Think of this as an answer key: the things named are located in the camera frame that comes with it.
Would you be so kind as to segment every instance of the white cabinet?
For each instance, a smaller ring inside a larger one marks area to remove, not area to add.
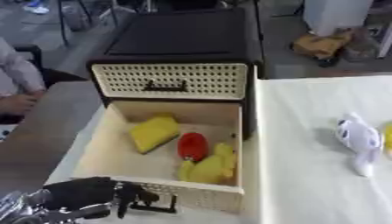
[[[319,36],[361,26],[373,0],[305,0],[304,21]]]

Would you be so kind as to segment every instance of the yellow duck toy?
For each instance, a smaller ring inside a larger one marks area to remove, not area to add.
[[[179,168],[178,178],[182,181],[205,184],[219,184],[234,176],[237,156],[233,147],[218,143],[213,148],[213,155],[195,164],[184,161]]]
[[[384,146],[385,151],[392,157],[392,122],[385,126],[384,130]]]

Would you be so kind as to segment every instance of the shoe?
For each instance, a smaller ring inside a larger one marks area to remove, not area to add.
[[[42,5],[40,5],[38,7],[25,6],[25,7],[23,7],[23,9],[25,11],[29,11],[29,12],[32,12],[32,13],[38,14],[38,15],[44,15],[49,12],[49,9],[42,6]]]

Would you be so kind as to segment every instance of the white tablecloth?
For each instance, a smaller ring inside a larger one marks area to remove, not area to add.
[[[264,223],[392,223],[392,161],[357,176],[354,154],[334,137],[355,111],[380,128],[392,121],[392,76],[258,83]]]

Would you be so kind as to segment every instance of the red tomato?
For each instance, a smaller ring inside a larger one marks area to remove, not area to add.
[[[178,140],[178,154],[183,159],[200,161],[207,152],[207,140],[199,133],[186,133]]]

